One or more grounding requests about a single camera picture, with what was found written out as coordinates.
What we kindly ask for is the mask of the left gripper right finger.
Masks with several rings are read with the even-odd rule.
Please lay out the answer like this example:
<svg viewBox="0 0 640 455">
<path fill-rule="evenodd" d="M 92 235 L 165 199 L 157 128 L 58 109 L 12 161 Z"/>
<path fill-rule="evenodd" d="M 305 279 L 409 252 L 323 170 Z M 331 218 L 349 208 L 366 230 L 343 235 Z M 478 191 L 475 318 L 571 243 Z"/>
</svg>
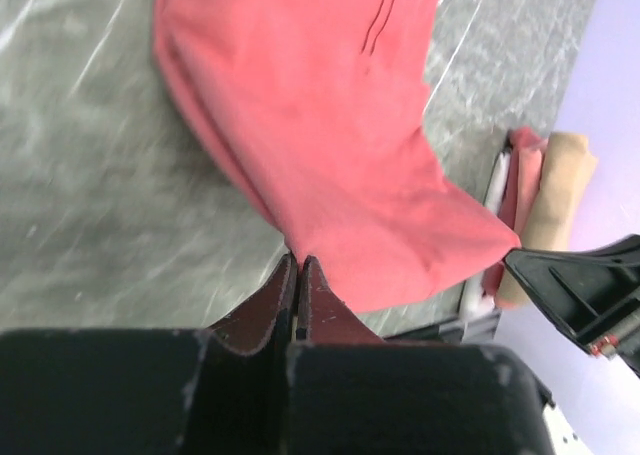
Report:
<svg viewBox="0 0 640 455">
<path fill-rule="evenodd" d="M 386 341 L 301 272 L 287 351 L 290 454 L 549 454 L 531 370 L 495 345 Z"/>
</svg>

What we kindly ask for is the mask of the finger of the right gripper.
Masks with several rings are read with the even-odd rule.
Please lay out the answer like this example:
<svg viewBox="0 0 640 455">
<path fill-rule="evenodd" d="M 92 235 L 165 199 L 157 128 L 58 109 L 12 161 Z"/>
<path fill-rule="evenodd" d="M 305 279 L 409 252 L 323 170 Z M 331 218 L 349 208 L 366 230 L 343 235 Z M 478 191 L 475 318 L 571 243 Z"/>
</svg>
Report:
<svg viewBox="0 0 640 455">
<path fill-rule="evenodd" d="M 639 236 L 588 252 L 514 249 L 508 273 L 583 352 L 639 358 Z"/>
</svg>

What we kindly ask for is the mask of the red t-shirt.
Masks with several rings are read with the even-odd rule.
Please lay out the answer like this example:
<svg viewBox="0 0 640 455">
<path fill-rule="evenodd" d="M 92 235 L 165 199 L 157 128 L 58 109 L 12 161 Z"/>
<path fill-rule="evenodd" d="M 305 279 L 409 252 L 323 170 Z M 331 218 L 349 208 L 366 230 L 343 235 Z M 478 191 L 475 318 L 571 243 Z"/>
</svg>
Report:
<svg viewBox="0 0 640 455">
<path fill-rule="evenodd" d="M 423 133 L 437 2 L 154 1 L 154 53 L 181 115 L 355 312 L 425 300 L 519 244 Z"/>
</svg>

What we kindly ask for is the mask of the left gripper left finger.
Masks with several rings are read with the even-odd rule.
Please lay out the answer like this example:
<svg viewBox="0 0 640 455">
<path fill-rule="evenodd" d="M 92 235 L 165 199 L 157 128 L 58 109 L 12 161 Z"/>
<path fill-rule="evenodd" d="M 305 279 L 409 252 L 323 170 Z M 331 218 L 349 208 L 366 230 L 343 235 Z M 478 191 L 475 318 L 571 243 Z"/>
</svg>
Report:
<svg viewBox="0 0 640 455">
<path fill-rule="evenodd" d="M 5 454 L 270 454 L 297 263 L 206 328 L 1 335 Z"/>
</svg>

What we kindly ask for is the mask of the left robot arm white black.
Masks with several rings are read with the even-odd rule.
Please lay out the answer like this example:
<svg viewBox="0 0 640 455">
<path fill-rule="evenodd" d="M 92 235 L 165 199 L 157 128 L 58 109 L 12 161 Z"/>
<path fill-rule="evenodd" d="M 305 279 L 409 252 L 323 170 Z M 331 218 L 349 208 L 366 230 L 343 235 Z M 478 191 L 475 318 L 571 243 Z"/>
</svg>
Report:
<svg viewBox="0 0 640 455">
<path fill-rule="evenodd" d="M 5 454 L 569 454 L 549 391 L 496 346 L 386 340 L 284 256 L 206 328 L 1 335 Z"/>
</svg>

